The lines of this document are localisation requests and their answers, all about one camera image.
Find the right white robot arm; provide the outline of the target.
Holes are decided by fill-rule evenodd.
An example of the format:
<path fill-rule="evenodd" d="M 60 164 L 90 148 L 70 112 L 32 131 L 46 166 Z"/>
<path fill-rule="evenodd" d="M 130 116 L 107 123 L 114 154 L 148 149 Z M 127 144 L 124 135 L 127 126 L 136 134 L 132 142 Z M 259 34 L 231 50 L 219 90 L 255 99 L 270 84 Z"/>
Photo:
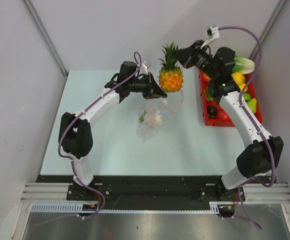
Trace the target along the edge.
<path fill-rule="evenodd" d="M 272 173 L 281 156 L 283 141 L 273 137 L 258 121 L 243 99 L 243 90 L 233 77 L 235 51 L 221 47 L 214 56 L 206 53 L 202 40 L 187 48 L 175 51 L 175 58 L 184 68 L 197 67 L 210 77 L 209 95 L 229 115 L 244 144 L 244 151 L 236 159 L 236 167 L 221 177 L 215 188 L 216 196 L 226 201 L 233 196 L 233 189 L 255 180 L 257 175 Z"/>

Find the green starfruit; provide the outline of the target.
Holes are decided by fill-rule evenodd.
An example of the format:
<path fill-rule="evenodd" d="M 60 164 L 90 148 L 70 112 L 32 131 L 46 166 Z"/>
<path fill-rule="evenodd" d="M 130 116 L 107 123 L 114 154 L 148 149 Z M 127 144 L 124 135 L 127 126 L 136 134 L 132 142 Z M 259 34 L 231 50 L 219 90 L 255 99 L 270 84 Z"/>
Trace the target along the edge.
<path fill-rule="evenodd" d="M 208 87 L 205 88 L 204 93 L 205 93 L 205 99 L 206 99 L 206 101 L 212 102 L 213 101 L 213 98 L 209 95 Z"/>

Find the clear zip top bag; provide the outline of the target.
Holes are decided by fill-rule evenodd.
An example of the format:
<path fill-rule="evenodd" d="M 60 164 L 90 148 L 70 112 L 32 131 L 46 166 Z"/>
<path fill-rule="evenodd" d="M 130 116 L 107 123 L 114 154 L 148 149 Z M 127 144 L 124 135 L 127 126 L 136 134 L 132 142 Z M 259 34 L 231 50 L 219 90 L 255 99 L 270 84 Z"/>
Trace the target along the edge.
<path fill-rule="evenodd" d="M 153 138 L 158 132 L 166 127 L 170 120 L 177 114 L 184 101 L 183 90 L 168 93 L 167 98 L 155 98 L 144 100 L 137 108 L 137 134 L 142 141 L 147 141 Z M 139 117 L 143 111 L 149 113 L 157 113 L 162 116 L 163 124 L 160 126 L 148 127 L 139 123 Z"/>

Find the toy pineapple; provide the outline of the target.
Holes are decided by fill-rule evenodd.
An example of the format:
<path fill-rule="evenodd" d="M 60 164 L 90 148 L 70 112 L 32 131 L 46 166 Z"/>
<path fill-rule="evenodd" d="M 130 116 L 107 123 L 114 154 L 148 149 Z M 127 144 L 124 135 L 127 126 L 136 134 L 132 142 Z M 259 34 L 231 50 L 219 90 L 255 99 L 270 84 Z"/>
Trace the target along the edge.
<path fill-rule="evenodd" d="M 178 45 L 174 42 L 163 46 L 164 57 L 160 58 L 161 69 L 159 71 L 158 80 L 160 87 L 165 92 L 178 92 L 183 87 L 183 72 L 177 64 L 175 53 Z"/>

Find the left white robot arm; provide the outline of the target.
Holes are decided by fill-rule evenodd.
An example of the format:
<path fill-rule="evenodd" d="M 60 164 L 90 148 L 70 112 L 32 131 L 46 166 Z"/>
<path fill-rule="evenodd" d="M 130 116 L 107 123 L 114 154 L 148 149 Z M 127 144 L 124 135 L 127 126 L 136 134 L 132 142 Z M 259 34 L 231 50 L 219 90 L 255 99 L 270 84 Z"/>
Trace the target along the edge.
<path fill-rule="evenodd" d="M 66 112 L 61 117 L 58 150 L 71 160 L 74 182 L 79 184 L 78 195 L 85 200 L 95 194 L 91 185 L 94 176 L 87 155 L 93 147 L 92 127 L 111 108 L 118 105 L 130 93 L 141 93 L 148 99 L 166 98 L 149 71 L 151 63 L 124 61 L 120 71 L 105 84 L 100 95 L 88 106 L 76 113 Z"/>

